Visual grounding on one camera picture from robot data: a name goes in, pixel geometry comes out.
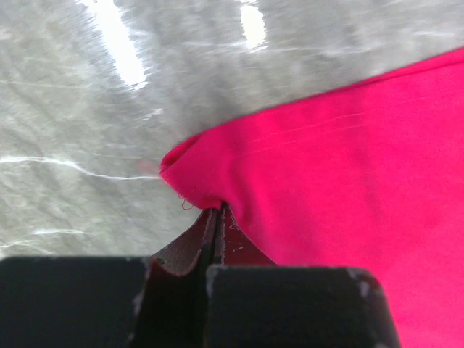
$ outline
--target pink fabric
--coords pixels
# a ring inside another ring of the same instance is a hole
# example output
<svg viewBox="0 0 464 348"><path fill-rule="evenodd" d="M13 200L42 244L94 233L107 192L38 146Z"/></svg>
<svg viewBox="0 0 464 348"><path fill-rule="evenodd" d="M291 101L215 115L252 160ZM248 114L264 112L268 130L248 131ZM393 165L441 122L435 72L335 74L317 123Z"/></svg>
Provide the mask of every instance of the pink fabric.
<svg viewBox="0 0 464 348"><path fill-rule="evenodd" d="M373 272L404 347L464 347L464 49L213 128L161 175L278 264Z"/></svg>

